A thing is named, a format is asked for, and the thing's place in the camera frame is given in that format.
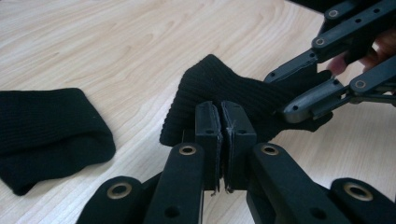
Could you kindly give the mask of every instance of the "black sock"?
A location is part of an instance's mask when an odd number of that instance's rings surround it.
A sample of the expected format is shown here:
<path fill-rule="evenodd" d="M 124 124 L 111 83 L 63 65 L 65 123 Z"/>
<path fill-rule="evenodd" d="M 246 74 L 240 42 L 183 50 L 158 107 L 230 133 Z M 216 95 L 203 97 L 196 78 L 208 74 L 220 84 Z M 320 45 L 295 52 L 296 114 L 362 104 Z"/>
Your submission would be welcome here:
<path fill-rule="evenodd" d="M 313 81 L 307 81 L 316 85 L 328 78 L 313 77 Z M 204 101 L 212 101 L 218 108 L 222 101 L 232 101 L 244 107 L 261 142 L 271 140 L 285 129 L 313 132 L 327 122 L 331 115 L 299 124 L 288 124 L 274 117 L 277 109 L 294 99 L 296 94 L 306 91 L 302 90 L 306 88 L 290 86 L 289 83 L 267 84 L 240 77 L 214 55 L 208 55 L 187 70 L 180 80 L 176 97 L 163 124 L 160 142 L 170 147 L 180 143 L 183 130 L 194 128 L 195 106 Z"/>
<path fill-rule="evenodd" d="M 114 153 L 111 131 L 81 90 L 0 91 L 0 176 L 15 194 Z"/>

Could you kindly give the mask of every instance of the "metal grommet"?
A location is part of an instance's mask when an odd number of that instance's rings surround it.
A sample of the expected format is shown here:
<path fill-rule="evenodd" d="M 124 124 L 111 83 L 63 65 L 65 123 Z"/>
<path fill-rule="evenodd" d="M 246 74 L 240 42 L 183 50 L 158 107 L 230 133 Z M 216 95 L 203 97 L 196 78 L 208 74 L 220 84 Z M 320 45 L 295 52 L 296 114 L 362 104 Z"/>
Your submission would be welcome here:
<path fill-rule="evenodd" d="M 194 154 L 196 151 L 197 151 L 197 149 L 192 146 L 184 146 L 178 150 L 178 152 L 181 155 L 185 155 L 185 156 L 190 156 L 190 155 Z"/>
<path fill-rule="evenodd" d="M 317 45 L 323 45 L 323 44 L 324 44 L 324 39 L 323 39 L 323 38 L 319 38 L 319 39 L 317 39 L 317 40 L 315 41 L 315 43 L 316 43 Z"/>
<path fill-rule="evenodd" d="M 373 199 L 373 194 L 368 189 L 355 183 L 345 183 L 344 191 L 351 197 L 360 201 L 369 202 Z"/>
<path fill-rule="evenodd" d="M 269 146 L 263 146 L 262 152 L 270 156 L 276 156 L 277 154 L 279 154 L 279 151 L 276 148 Z"/>
<path fill-rule="evenodd" d="M 355 82 L 355 87 L 362 89 L 362 88 L 366 87 L 366 82 L 363 80 L 358 80 Z"/>
<path fill-rule="evenodd" d="M 107 197 L 110 199 L 121 199 L 128 194 L 130 194 L 132 191 L 132 186 L 126 182 L 120 182 L 117 184 L 112 185 L 108 190 L 107 190 Z"/>
<path fill-rule="evenodd" d="M 336 17 L 336 16 L 338 16 L 338 11 L 337 11 L 337 10 L 331 10 L 331 11 L 329 12 L 329 16 L 330 16 L 330 17 Z"/>

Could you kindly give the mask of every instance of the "wood grain surface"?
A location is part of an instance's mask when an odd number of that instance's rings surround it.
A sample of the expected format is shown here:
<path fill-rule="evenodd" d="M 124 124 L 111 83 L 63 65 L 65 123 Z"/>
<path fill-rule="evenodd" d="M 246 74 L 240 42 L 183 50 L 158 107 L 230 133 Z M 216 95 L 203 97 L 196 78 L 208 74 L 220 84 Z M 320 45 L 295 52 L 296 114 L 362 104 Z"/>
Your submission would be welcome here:
<path fill-rule="evenodd" d="M 309 49 L 321 23 L 282 0 L 0 1 L 0 90 L 80 88 L 117 145 L 111 161 L 22 197 L 0 182 L 0 222 L 74 223 L 109 178 L 158 174 L 170 150 L 159 143 L 163 119 L 189 67 L 213 53 L 240 76 L 263 80 Z M 340 79 L 347 84 L 361 69 L 353 64 Z M 285 131 L 272 142 L 325 187 L 348 176 L 394 200 L 395 112 L 345 105 L 317 132 Z M 245 192 L 210 193 L 204 223 L 253 223 Z"/>

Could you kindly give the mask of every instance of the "human hand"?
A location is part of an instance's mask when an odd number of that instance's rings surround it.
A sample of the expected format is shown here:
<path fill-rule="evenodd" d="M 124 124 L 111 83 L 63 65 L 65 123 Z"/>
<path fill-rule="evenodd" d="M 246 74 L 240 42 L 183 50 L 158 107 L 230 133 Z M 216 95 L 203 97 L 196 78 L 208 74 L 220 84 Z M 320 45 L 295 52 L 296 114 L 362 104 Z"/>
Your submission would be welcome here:
<path fill-rule="evenodd" d="M 378 49 L 370 49 L 367 55 L 360 59 L 360 62 L 364 65 L 364 72 L 396 55 L 396 29 L 392 28 L 380 34 L 375 39 L 375 43 L 378 45 Z M 327 66 L 327 69 L 332 71 L 333 75 L 340 75 L 347 69 L 344 56 L 345 53 L 335 56 Z"/>

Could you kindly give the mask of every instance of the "black knitted fabric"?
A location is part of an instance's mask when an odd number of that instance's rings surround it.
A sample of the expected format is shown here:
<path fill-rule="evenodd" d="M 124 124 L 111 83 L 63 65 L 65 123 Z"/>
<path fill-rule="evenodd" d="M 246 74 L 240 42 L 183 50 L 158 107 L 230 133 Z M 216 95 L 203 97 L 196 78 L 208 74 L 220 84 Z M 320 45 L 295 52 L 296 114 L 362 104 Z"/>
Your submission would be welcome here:
<path fill-rule="evenodd" d="M 187 70 L 180 80 L 176 97 L 163 124 L 160 142 L 169 147 L 180 143 L 183 130 L 194 129 L 195 107 L 205 101 L 212 101 L 218 108 L 222 101 L 232 101 L 244 107 L 260 142 L 267 142 L 287 129 L 314 132 L 326 123 L 332 114 L 298 124 L 288 124 L 274 114 L 298 94 L 329 77 L 330 74 L 312 77 L 305 81 L 309 85 L 267 84 L 240 77 L 216 56 L 208 55 Z"/>
<path fill-rule="evenodd" d="M 0 177 L 15 194 L 114 153 L 111 131 L 81 90 L 0 91 Z"/>

